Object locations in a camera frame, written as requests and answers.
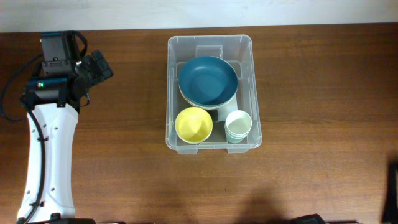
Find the blue bowl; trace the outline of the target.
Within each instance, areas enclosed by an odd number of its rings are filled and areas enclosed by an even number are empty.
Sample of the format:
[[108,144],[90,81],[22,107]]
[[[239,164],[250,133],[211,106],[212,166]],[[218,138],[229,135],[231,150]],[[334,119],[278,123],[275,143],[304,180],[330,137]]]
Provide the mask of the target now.
[[203,106],[218,106],[237,92],[238,76],[227,61],[203,56],[182,66],[178,85],[190,101]]

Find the cream cup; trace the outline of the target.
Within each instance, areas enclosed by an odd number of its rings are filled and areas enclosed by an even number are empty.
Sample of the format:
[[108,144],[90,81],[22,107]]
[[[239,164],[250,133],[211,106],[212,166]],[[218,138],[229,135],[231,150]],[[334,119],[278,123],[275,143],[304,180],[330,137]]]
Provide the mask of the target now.
[[252,119],[245,111],[235,110],[227,116],[225,125],[227,132],[230,134],[243,136],[250,132]]

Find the beige bowl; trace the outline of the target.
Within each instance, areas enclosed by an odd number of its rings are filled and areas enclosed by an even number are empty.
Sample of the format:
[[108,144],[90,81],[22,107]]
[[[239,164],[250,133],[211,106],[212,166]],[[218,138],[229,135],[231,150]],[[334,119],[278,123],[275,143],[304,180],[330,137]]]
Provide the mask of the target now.
[[204,110],[220,110],[220,109],[223,109],[223,110],[236,110],[236,109],[238,108],[237,94],[236,94],[236,93],[233,95],[233,97],[232,97],[231,99],[229,99],[226,103],[223,103],[223,104],[221,104],[221,105],[218,105],[218,106],[203,106],[203,105],[199,105],[199,104],[196,104],[196,103],[190,101],[190,100],[182,93],[181,89],[179,89],[179,90],[180,90],[180,93],[181,93],[182,97],[183,97],[189,104],[191,104],[192,106],[196,106],[196,107],[203,108]]

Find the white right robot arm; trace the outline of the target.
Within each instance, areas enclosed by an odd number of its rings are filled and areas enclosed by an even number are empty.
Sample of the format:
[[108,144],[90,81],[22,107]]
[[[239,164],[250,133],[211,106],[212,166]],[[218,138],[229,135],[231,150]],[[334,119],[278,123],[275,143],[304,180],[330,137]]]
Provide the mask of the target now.
[[[291,224],[359,224],[355,220],[325,221],[319,214],[294,218]],[[397,224],[397,160],[390,161],[387,172],[386,199],[381,218],[382,224]]]

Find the yellow small bowl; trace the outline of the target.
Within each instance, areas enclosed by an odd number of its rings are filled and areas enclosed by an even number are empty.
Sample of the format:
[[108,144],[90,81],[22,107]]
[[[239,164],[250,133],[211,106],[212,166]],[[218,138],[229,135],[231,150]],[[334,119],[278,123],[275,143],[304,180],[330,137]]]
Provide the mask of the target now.
[[213,121],[206,110],[189,107],[177,115],[175,130],[182,141],[188,144],[199,144],[210,137],[213,131]]

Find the mint green cup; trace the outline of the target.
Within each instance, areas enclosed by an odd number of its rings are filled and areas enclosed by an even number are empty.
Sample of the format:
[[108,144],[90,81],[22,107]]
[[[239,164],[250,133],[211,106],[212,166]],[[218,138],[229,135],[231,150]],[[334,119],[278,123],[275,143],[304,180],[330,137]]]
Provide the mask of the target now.
[[224,129],[227,140],[233,144],[240,143],[250,132],[246,131],[244,134],[235,134],[228,129],[227,125],[224,126]]

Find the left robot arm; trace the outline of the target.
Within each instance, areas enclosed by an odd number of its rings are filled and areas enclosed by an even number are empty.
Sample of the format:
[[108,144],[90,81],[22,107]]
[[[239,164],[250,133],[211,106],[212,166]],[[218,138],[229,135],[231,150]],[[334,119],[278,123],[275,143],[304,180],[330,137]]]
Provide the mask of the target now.
[[99,50],[87,54],[78,31],[45,32],[43,61],[24,87],[30,144],[27,181],[18,223],[94,223],[77,218],[72,197],[72,144],[81,98],[113,71]]

